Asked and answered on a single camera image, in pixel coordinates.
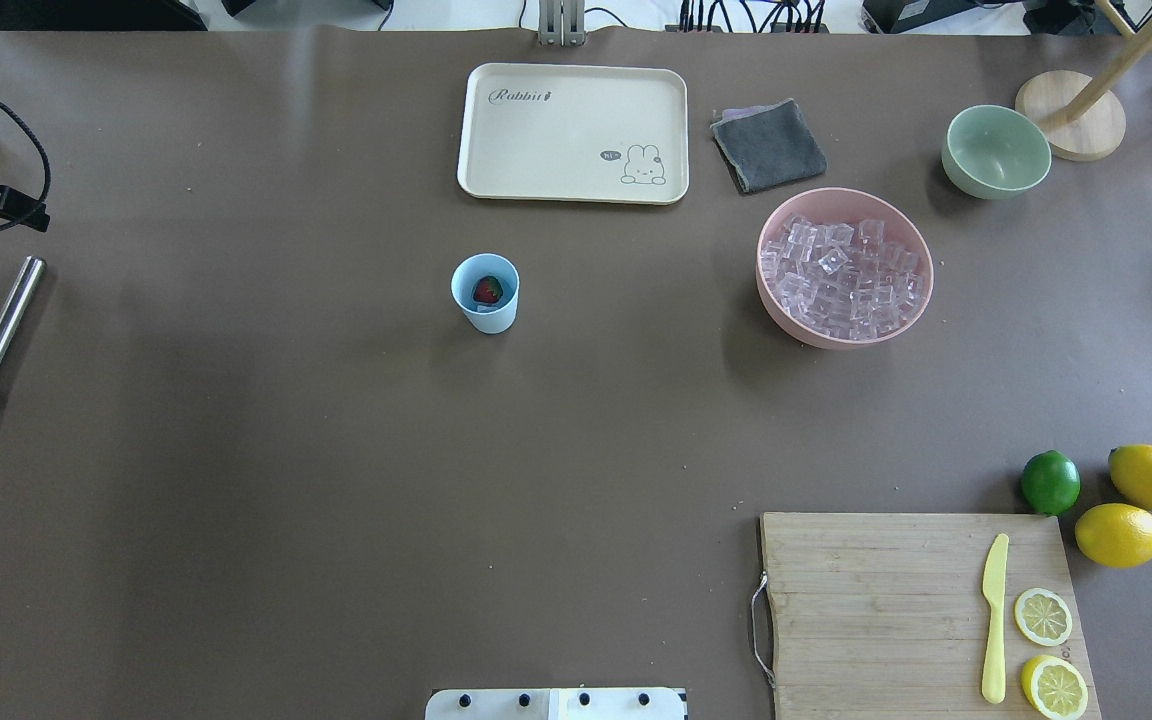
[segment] lemon slice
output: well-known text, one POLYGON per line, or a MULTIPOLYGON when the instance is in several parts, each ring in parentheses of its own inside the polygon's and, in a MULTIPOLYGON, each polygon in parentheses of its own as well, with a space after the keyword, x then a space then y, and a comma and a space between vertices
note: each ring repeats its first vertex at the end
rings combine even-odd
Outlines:
POLYGON ((1030 641, 1055 647, 1069 639, 1074 614, 1059 594, 1048 589, 1030 588, 1016 598, 1016 626, 1030 641))
POLYGON ((1038 655, 1020 669, 1020 687, 1029 705, 1049 720, 1075 720, 1087 711, 1087 683, 1073 665, 1038 655))

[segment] knife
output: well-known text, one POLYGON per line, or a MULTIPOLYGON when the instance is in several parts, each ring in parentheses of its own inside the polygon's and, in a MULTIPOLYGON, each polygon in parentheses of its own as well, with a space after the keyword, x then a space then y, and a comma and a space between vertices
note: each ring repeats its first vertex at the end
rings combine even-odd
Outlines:
POLYGON ((984 560, 984 579, 980 592, 990 604, 990 638, 984 646, 984 673, 980 675, 980 694, 987 702, 1002 702, 1007 695, 1005 677, 1005 653, 1002 653, 1002 596, 1007 585, 1007 536, 998 533, 984 560))

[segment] white bracket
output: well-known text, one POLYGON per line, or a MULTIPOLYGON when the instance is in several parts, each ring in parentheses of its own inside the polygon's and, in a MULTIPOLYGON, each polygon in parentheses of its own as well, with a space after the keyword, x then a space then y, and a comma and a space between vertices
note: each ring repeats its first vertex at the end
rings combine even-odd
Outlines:
POLYGON ((540 45, 585 45, 585 0, 540 0, 540 45))
POLYGON ((425 720, 687 720, 673 688, 515 688, 439 691, 425 720))

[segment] cutting board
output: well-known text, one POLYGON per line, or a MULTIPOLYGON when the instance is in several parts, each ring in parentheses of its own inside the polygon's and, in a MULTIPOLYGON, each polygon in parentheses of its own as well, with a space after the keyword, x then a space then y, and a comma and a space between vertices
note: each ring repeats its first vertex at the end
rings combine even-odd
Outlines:
POLYGON ((1100 720, 1078 602, 1055 518, 1037 515, 763 515, 780 720, 1041 719, 1020 689, 1020 667, 1059 655, 1087 681, 1087 720, 1100 720), (990 607, 980 594, 996 533, 1007 559, 1007 695, 980 697, 990 607), (1074 614, 1069 641, 1043 647, 1016 628, 1021 592, 1046 588, 1074 614))

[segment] strawberry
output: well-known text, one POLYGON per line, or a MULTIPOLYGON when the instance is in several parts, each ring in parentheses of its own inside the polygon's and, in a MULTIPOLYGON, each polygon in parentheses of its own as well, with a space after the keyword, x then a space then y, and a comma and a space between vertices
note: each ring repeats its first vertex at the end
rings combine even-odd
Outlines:
POLYGON ((483 305, 495 305, 502 295, 505 291, 500 288, 500 281, 493 275, 486 275, 473 283, 473 301, 483 305))

